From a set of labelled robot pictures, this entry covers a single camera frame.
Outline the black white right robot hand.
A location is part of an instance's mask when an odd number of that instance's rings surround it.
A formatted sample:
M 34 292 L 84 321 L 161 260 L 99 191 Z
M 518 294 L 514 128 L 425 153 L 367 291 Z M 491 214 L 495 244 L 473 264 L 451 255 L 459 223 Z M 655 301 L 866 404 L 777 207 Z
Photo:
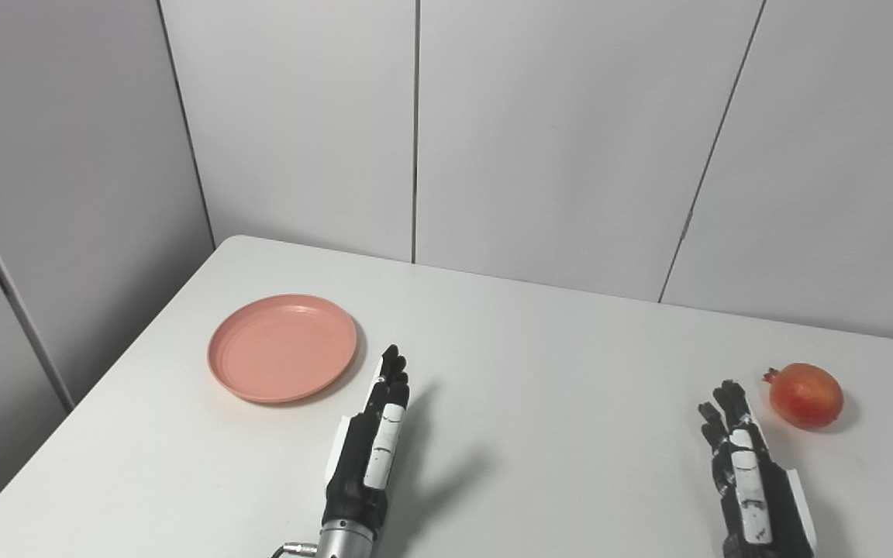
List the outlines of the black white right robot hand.
M 814 557 L 816 533 L 797 470 L 773 459 L 740 384 L 726 379 L 699 404 L 727 534 L 726 557 Z

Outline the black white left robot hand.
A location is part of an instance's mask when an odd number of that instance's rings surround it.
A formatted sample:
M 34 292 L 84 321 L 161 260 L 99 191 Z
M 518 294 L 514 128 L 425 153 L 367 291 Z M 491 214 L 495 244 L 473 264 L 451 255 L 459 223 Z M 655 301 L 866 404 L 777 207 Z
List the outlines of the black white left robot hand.
M 351 417 L 347 425 L 336 469 L 327 481 L 322 524 L 352 522 L 366 529 L 373 539 L 379 536 L 387 517 L 388 496 L 385 488 L 366 484 L 365 474 L 386 406 L 394 404 L 407 409 L 409 398 L 406 358 L 397 345 L 390 345 L 381 354 L 378 374 L 363 410 Z

